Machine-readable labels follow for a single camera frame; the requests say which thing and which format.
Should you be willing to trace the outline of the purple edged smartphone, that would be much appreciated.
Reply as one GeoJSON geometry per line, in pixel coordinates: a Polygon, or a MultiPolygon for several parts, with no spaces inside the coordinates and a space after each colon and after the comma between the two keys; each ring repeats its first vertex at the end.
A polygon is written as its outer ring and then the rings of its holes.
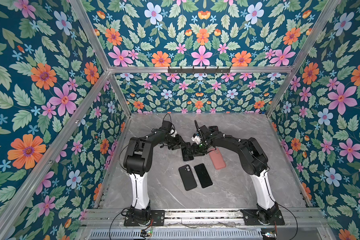
{"type": "Polygon", "coordinates": [[[191,147],[182,148],[182,158],[184,162],[193,161],[194,154],[191,147]]]}

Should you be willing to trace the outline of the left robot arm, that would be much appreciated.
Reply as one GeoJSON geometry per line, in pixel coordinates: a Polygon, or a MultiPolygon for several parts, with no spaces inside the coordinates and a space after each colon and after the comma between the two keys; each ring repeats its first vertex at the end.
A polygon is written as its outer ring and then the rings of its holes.
{"type": "Polygon", "coordinates": [[[192,146],[177,133],[170,121],[164,120],[158,129],[139,138],[131,138],[127,146],[123,168],[129,174],[132,182],[133,201],[131,207],[146,211],[150,207],[147,175],[153,163],[154,148],[163,145],[169,150],[180,149],[184,161],[194,159],[192,146]]]}

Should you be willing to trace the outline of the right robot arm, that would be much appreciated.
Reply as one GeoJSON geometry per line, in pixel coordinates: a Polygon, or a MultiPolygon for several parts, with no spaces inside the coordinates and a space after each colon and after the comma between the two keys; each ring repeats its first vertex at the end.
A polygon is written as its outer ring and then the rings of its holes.
{"type": "Polygon", "coordinates": [[[204,156],[217,151],[218,148],[227,149],[239,156],[242,169],[251,176],[257,195],[259,211],[270,211],[276,206],[275,198],[269,183],[268,157],[258,141],[236,138],[222,133],[217,126],[199,126],[195,121],[197,133],[193,135],[191,145],[192,156],[204,156]]]}

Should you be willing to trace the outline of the pink phone case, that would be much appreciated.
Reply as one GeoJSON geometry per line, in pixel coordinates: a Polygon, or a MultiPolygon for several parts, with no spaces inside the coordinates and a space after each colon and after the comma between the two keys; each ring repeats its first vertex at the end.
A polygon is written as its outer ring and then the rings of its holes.
{"type": "Polygon", "coordinates": [[[224,161],[223,155],[221,154],[218,148],[209,151],[210,159],[216,170],[221,170],[226,168],[226,162],[224,161]]]}

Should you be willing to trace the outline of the black phone case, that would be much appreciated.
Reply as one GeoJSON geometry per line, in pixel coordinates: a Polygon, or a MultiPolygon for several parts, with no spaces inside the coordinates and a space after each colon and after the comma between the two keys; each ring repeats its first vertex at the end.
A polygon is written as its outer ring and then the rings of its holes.
{"type": "Polygon", "coordinates": [[[186,191],[193,190],[197,187],[197,182],[190,165],[179,167],[179,174],[186,191]]]}

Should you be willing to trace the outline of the metal hook rail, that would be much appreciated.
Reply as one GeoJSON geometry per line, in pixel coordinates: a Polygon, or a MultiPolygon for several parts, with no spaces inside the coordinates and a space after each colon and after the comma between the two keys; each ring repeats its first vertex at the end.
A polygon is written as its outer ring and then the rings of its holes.
{"type": "Polygon", "coordinates": [[[226,74],[231,72],[231,67],[168,67],[169,74],[226,74]]]}

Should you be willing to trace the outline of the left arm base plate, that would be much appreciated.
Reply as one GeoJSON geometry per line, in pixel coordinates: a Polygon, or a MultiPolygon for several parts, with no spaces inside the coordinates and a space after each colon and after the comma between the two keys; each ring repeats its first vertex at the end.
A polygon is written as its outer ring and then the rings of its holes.
{"type": "Polygon", "coordinates": [[[125,217],[125,227],[163,226],[166,212],[164,210],[128,210],[125,217]]]}

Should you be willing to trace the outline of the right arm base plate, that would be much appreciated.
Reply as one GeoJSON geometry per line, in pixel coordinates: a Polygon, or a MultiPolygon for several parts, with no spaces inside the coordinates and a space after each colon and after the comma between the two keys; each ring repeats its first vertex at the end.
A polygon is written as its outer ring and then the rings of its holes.
{"type": "Polygon", "coordinates": [[[246,226],[284,226],[286,224],[282,212],[278,209],[269,211],[240,210],[240,212],[243,214],[246,226]]]}

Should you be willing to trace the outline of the aluminium front rail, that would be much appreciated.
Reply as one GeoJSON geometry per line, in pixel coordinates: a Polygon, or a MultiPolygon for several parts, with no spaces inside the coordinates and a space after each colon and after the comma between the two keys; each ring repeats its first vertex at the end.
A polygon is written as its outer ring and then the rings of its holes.
{"type": "Polygon", "coordinates": [[[256,209],[163,209],[153,210],[156,227],[230,226],[239,228],[328,228],[327,218],[319,208],[280,208],[274,219],[263,225],[256,209]]]}

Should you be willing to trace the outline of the aluminium frame post right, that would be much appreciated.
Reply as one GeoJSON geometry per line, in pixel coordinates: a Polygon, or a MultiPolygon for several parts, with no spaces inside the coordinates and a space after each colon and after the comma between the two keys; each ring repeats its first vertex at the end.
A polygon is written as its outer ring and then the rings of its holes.
{"type": "Polygon", "coordinates": [[[275,97],[273,98],[273,102],[271,103],[271,106],[268,108],[266,112],[266,117],[268,119],[271,119],[272,113],[275,111],[276,107],[280,103],[282,97],[288,90],[292,80],[296,76],[298,70],[302,66],[304,60],[308,56],[311,48],[314,46],[315,42],[318,40],[319,35],[325,28],[326,24],[330,20],[331,16],[335,13],[337,6],[341,3],[341,1],[335,1],[335,0],[329,0],[326,2],[326,5],[324,6],[324,9],[320,13],[317,21],[313,25],[313,29],[310,33],[310,35],[307,37],[307,40],[303,44],[300,52],[298,53],[293,65],[292,65],[292,71],[288,74],[288,76],[285,78],[283,84],[280,86],[278,92],[276,93],[275,97]]]}

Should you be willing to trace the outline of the aluminium frame post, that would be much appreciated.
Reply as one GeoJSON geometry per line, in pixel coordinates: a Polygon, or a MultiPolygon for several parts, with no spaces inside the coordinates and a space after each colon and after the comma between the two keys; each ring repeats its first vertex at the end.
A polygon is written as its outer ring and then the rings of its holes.
{"type": "Polygon", "coordinates": [[[317,21],[313,25],[313,29],[310,33],[310,35],[307,37],[307,40],[303,44],[300,52],[298,53],[293,65],[292,65],[292,71],[288,74],[288,76],[285,78],[283,84],[280,86],[278,92],[276,93],[275,97],[273,98],[273,102],[271,103],[271,106],[268,108],[266,112],[266,117],[268,119],[271,119],[272,113],[275,111],[276,107],[280,103],[282,97],[288,90],[292,80],[296,76],[298,70],[302,66],[304,60],[308,56],[311,48],[314,46],[315,42],[318,40],[319,35],[325,28],[326,24],[330,20],[331,16],[335,13],[337,6],[341,3],[341,1],[335,1],[335,0],[329,0],[326,2],[326,5],[324,6],[324,9],[320,13],[317,21]]]}
{"type": "Polygon", "coordinates": [[[0,215],[0,240],[5,239],[6,234],[10,231],[11,227],[15,225],[17,218],[21,215],[22,211],[29,203],[31,197],[36,192],[36,189],[44,179],[52,164],[55,162],[55,159],[63,149],[64,145],[73,135],[73,132],[78,127],[78,122],[82,120],[87,110],[94,103],[94,99],[106,84],[110,74],[111,73],[109,71],[105,71],[100,76],[96,84],[83,99],[77,110],[72,114],[69,121],[48,147],[44,156],[30,172],[29,176],[0,215]]]}

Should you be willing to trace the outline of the aluminium frame post left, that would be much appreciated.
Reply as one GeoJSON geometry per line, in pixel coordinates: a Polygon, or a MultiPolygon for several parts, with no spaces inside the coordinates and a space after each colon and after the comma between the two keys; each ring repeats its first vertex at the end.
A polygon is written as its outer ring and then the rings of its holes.
{"type": "Polygon", "coordinates": [[[78,127],[78,122],[82,120],[87,110],[94,103],[94,99],[106,84],[110,74],[111,73],[109,71],[105,71],[100,76],[96,84],[83,99],[77,110],[72,114],[69,121],[48,147],[44,156],[30,172],[29,176],[0,215],[0,240],[5,239],[6,234],[10,231],[11,227],[15,225],[17,218],[21,215],[22,211],[29,203],[31,197],[36,192],[36,189],[44,179],[52,164],[55,162],[55,159],[63,149],[64,145],[73,135],[73,132],[78,127]]]}

